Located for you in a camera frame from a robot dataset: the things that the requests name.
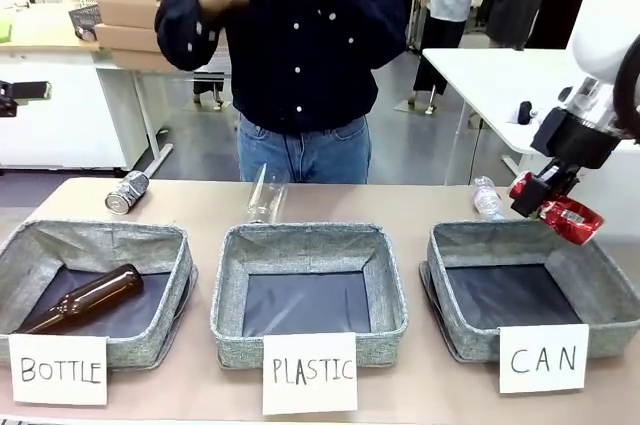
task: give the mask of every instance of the crushed red can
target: crushed red can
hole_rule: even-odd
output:
[[[521,173],[509,188],[509,197],[517,198],[531,176],[531,172]],[[587,243],[604,224],[599,214],[567,196],[556,196],[542,202],[538,208],[538,218],[576,245]]]

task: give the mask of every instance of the blue jeans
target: blue jeans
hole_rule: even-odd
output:
[[[280,135],[241,114],[238,157],[244,182],[252,182],[267,163],[270,170],[294,183],[364,184],[371,161],[369,126],[362,117],[335,130]]]

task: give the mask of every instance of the dark blue shirt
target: dark blue shirt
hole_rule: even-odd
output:
[[[372,69],[404,50],[404,0],[250,0],[207,22],[198,0],[163,0],[163,54],[182,70],[206,65],[222,27],[235,107],[278,133],[338,128],[367,114]]]

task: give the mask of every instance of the wooden countertop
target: wooden countertop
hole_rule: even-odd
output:
[[[0,53],[99,51],[100,44],[83,42],[73,33],[71,9],[69,4],[51,3],[9,12],[13,33],[10,42],[0,44]]]
[[[220,246],[227,229],[242,222],[250,185],[153,180],[138,207],[130,215],[116,217],[104,206],[115,183],[96,178],[69,180],[34,217],[175,224],[186,229],[200,278],[176,341],[158,369],[111,375],[105,408],[17,405],[12,401],[10,373],[2,369],[0,415],[25,417],[35,423],[67,423],[69,419],[263,421],[261,372],[222,370],[209,329]],[[387,231],[409,304],[409,328],[400,341],[395,367],[359,370],[358,412],[299,415],[289,420],[450,425],[637,423],[638,339],[623,358],[591,360],[586,388],[575,393],[500,396],[497,367],[459,364],[451,358],[427,310],[417,267],[425,257],[435,223],[472,217],[468,187],[291,188],[284,205],[285,221],[373,222]],[[629,257],[626,265],[637,263],[637,254]]]

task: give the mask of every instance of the plastic sign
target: plastic sign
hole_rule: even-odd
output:
[[[265,415],[357,409],[355,333],[264,337]]]
[[[9,335],[13,400],[50,405],[107,404],[107,339]]]
[[[500,393],[584,388],[588,325],[500,329]]]

